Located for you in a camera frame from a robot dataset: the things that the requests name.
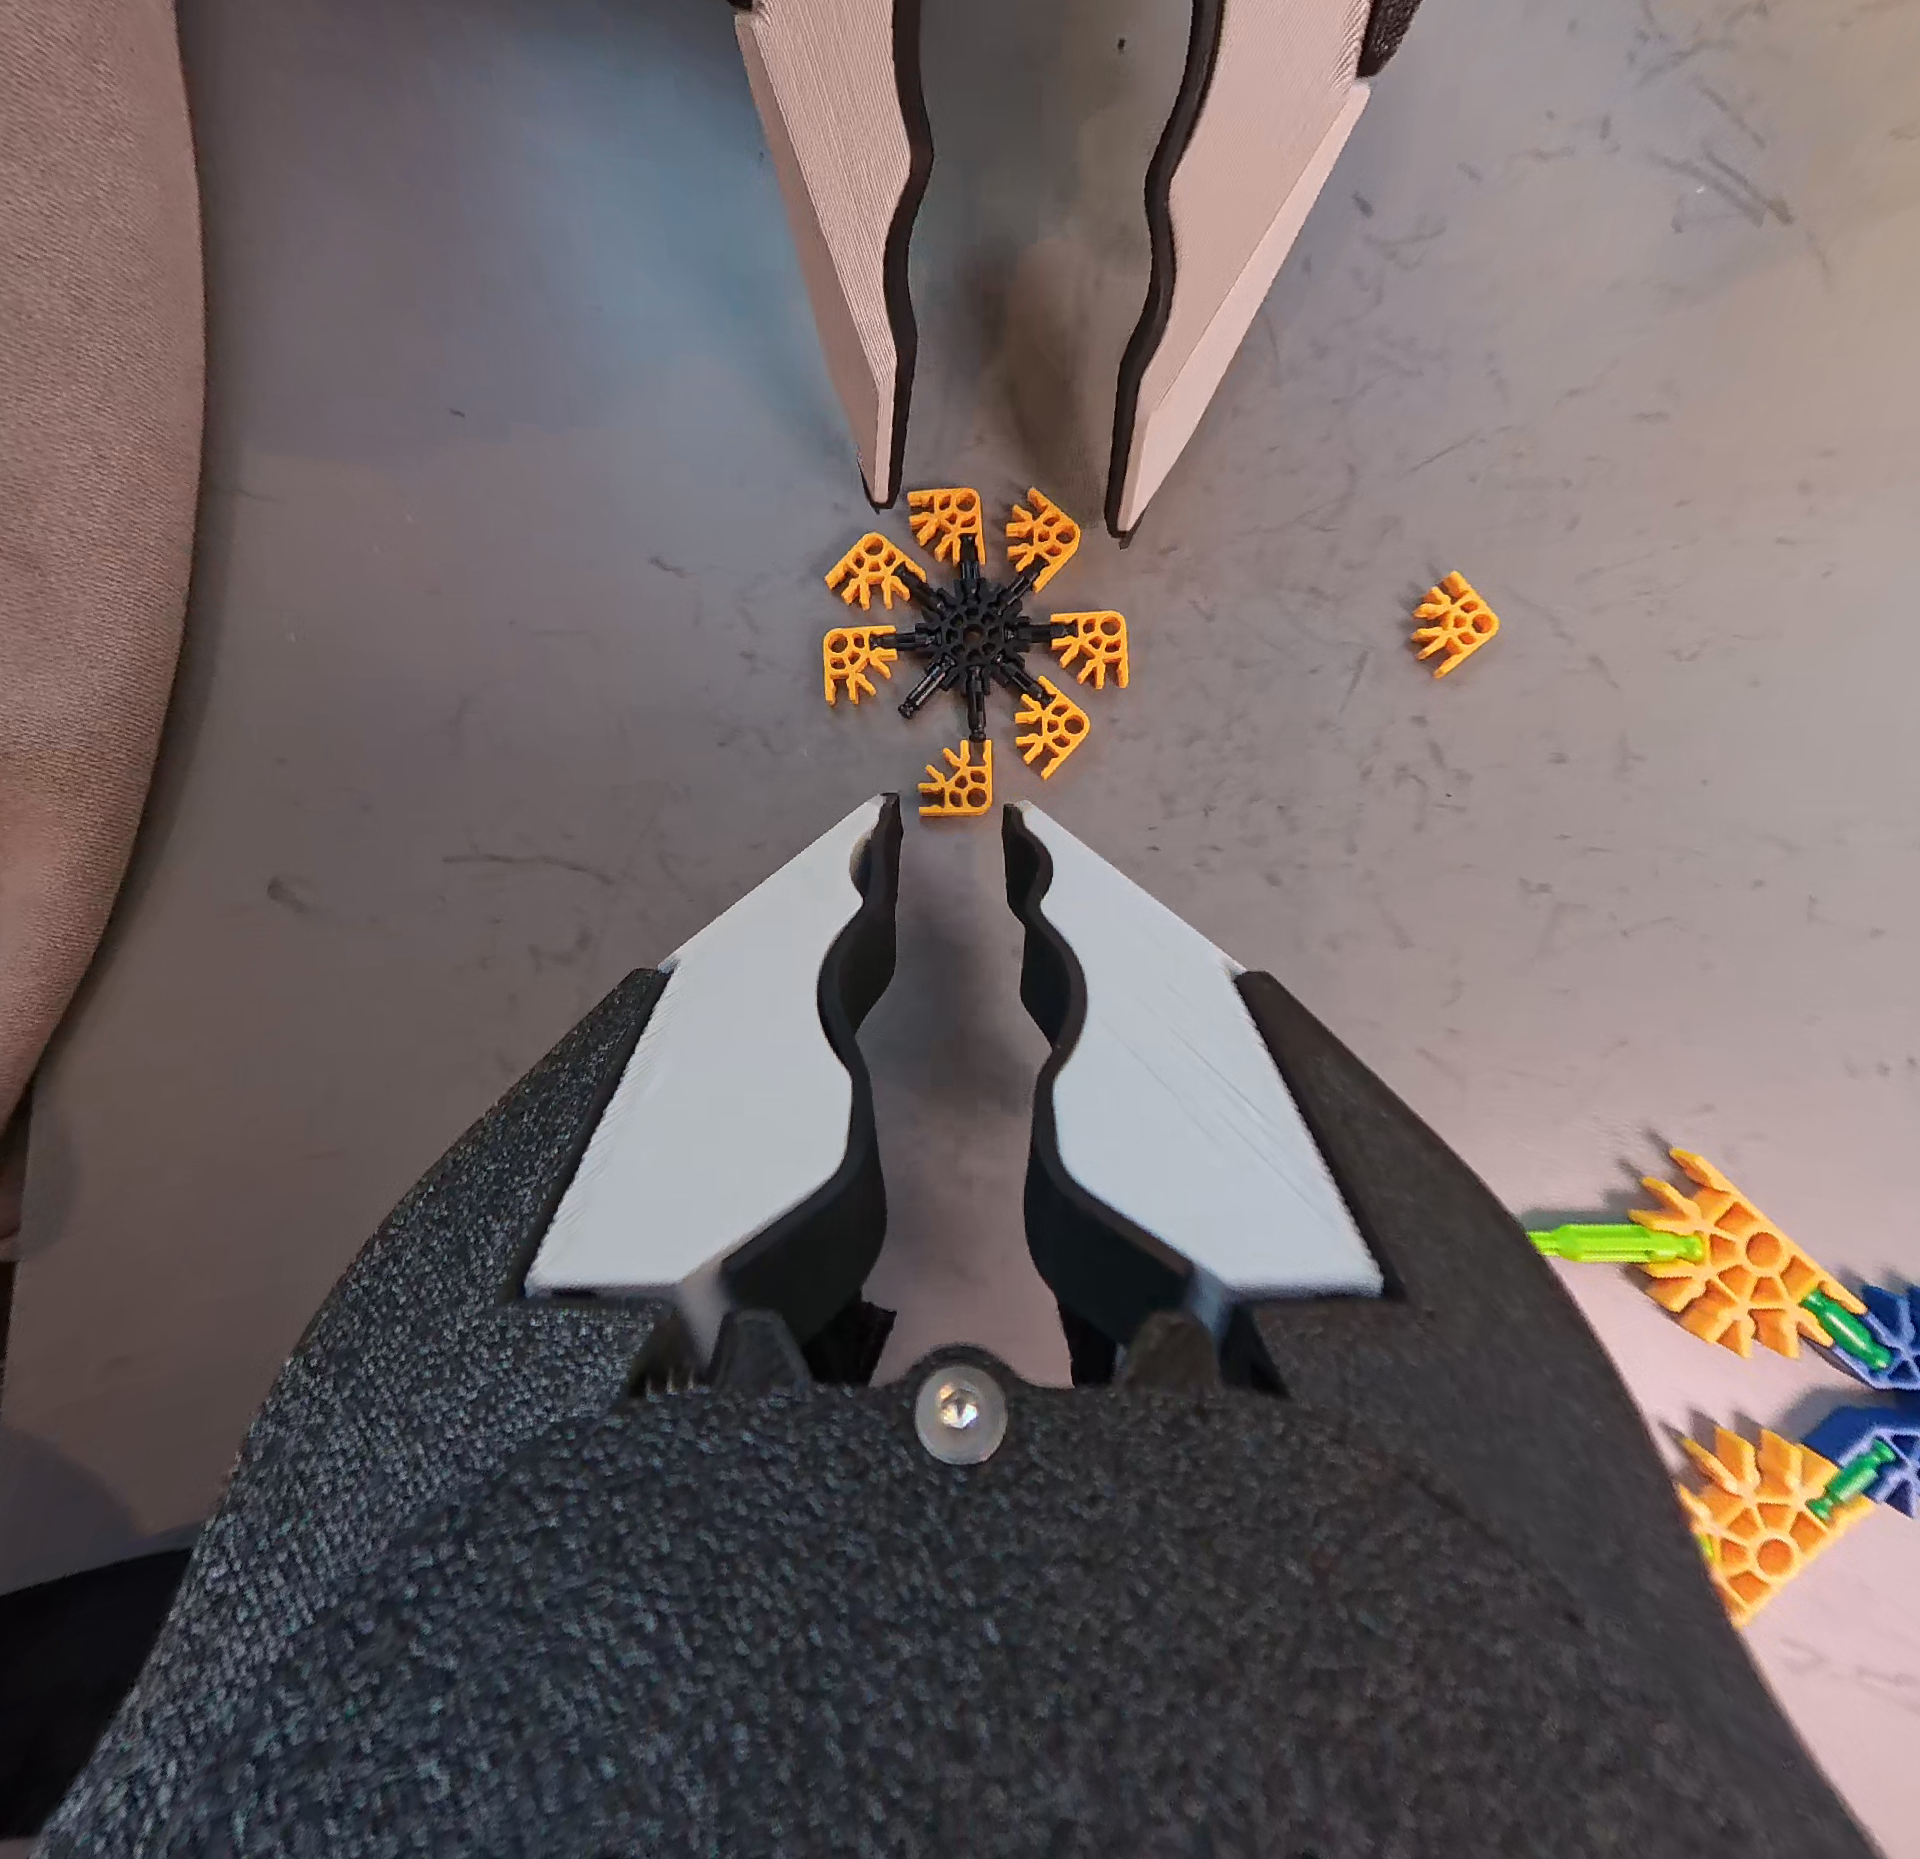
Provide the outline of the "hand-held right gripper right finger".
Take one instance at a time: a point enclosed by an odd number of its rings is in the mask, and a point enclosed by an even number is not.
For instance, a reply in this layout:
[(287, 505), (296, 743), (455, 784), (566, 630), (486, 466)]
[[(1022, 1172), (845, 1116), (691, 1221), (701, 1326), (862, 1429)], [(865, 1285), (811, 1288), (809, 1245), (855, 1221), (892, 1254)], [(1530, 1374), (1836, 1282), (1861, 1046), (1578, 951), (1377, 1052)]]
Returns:
[(1035, 802), (1004, 809), (1002, 844), (1022, 1004), (1048, 1042), (1024, 1224), (1054, 1295), (1379, 1297), (1243, 967)]

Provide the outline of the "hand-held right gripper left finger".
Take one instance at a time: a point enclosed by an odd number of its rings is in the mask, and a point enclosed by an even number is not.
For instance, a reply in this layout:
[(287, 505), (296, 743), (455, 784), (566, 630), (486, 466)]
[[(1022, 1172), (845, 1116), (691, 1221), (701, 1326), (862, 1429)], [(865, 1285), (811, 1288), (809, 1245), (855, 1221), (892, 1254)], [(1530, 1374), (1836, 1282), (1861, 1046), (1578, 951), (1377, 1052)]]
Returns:
[(724, 1262), (827, 1183), (851, 1070), (821, 1008), (876, 795), (682, 942), (559, 1199), (526, 1291), (722, 1301)]

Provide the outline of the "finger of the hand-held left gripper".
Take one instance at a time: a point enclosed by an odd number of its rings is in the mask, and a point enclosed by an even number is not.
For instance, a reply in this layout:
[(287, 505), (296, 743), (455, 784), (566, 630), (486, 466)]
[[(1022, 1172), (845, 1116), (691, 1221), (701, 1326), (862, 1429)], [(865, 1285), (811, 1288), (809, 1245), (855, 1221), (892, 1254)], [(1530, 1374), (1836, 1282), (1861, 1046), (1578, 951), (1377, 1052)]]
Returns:
[(934, 163), (923, 0), (733, 0), (733, 22), (869, 502), (898, 499)]
[(1197, 432), (1360, 116), (1377, 0), (1193, 0), (1145, 169), (1150, 272), (1118, 375), (1106, 522), (1129, 536)]

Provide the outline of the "black snowflake connector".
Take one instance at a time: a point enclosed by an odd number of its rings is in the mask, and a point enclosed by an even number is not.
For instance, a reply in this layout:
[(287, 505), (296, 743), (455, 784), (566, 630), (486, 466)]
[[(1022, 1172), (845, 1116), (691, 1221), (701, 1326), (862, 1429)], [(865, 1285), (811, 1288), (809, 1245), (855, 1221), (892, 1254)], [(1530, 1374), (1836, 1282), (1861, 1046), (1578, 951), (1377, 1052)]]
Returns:
[(1050, 633), (1024, 615), (1029, 591), (1026, 574), (988, 582), (977, 530), (962, 538), (953, 583), (911, 582), (910, 595), (918, 600), (921, 618), (911, 630), (892, 633), (892, 651), (923, 657), (924, 672), (901, 698), (898, 715), (913, 718), (934, 697), (959, 692), (966, 703), (970, 742), (985, 743), (987, 701), (996, 686), (1018, 697), (1039, 697), (1043, 681), (1022, 657), (1048, 645)]

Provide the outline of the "blue yellow green toy assembly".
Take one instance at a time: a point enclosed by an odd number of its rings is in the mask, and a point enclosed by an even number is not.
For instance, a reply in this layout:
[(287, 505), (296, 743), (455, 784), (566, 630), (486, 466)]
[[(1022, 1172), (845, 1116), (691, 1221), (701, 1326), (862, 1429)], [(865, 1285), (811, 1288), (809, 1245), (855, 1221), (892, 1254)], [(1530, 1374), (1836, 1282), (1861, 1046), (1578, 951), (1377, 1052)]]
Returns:
[(1711, 1159), (1670, 1155), (1683, 1183), (1646, 1176), (1651, 1206), (1527, 1232), (1546, 1259), (1638, 1269), (1704, 1342), (1741, 1359), (1811, 1346), (1856, 1386), (1802, 1439), (1714, 1426), (1679, 1440), (1679, 1508), (1743, 1629), (1871, 1512), (1919, 1515), (1916, 1285), (1850, 1288)]

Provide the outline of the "beige sweatshirt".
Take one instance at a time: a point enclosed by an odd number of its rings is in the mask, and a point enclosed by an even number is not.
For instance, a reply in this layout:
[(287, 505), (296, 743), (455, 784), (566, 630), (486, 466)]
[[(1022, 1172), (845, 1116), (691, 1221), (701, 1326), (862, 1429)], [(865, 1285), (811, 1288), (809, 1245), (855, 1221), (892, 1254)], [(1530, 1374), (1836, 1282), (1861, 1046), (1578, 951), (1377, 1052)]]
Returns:
[(3, 0), (3, 1127), (147, 809), (195, 560), (204, 252), (174, 0)]

